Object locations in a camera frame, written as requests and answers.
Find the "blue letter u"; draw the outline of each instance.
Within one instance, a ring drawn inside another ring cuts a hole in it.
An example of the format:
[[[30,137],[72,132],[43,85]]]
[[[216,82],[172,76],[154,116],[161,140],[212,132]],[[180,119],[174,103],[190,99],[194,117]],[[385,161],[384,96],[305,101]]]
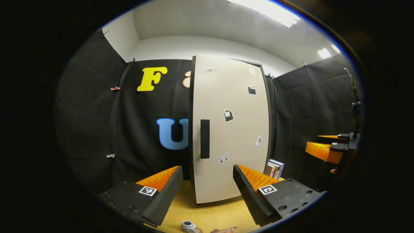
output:
[[[161,118],[156,123],[159,125],[159,142],[161,142],[163,147],[170,150],[181,150],[188,146],[188,119],[181,119],[179,121],[183,126],[183,139],[181,142],[175,142],[171,137],[171,126],[174,124],[173,119]]]

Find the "stack of books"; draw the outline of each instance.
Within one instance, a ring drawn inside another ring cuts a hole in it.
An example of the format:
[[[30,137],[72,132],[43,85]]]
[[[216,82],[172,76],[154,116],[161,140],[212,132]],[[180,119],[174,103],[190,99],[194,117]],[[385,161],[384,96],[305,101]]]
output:
[[[274,159],[269,159],[264,174],[278,180],[282,174],[283,166],[284,163],[281,163]]]

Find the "butterfly sticker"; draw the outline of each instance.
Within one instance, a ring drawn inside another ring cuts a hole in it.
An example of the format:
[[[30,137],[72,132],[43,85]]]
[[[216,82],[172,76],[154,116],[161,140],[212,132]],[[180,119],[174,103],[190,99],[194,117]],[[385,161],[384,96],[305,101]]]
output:
[[[229,160],[229,158],[227,157],[227,152],[224,153],[223,157],[216,157],[216,159],[220,161],[220,163],[224,163],[225,161]]]

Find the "orange object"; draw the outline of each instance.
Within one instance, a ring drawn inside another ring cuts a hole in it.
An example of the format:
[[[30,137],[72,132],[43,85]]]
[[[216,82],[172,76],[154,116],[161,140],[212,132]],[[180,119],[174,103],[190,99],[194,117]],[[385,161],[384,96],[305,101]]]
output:
[[[240,170],[246,176],[247,180],[250,182],[250,185],[253,187],[253,189],[254,189],[254,191],[256,191],[256,193],[257,193],[258,188],[260,188],[260,187],[279,182],[275,178],[272,178],[268,175],[257,172],[253,169],[244,167],[240,164],[238,164],[237,166],[240,168]]]
[[[307,142],[305,151],[325,162],[338,164],[343,153],[329,150],[330,147],[330,144]]]
[[[325,138],[338,138],[338,135],[319,135],[318,137],[325,137]]]
[[[158,192],[161,192],[161,189],[164,187],[164,185],[167,183],[167,181],[170,179],[170,177],[176,171],[177,168],[178,166],[169,168],[155,175],[147,177],[143,180],[140,180],[136,184],[147,186],[153,189],[157,189]]]

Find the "fluorescent light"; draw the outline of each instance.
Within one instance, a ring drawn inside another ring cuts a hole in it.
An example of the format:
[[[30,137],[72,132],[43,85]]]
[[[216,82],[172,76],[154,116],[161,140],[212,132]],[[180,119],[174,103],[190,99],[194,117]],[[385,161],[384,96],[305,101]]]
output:
[[[229,2],[242,5],[257,12],[260,12],[279,23],[290,27],[297,23],[299,17],[290,13],[288,10],[276,5],[274,2],[267,0],[228,0]]]
[[[341,53],[341,51],[338,49],[338,47],[336,47],[334,44],[331,45],[331,47],[335,50],[335,52]]]
[[[324,48],[322,50],[319,50],[318,54],[322,59],[329,58],[331,56],[331,54],[329,53],[329,51],[326,48]]]

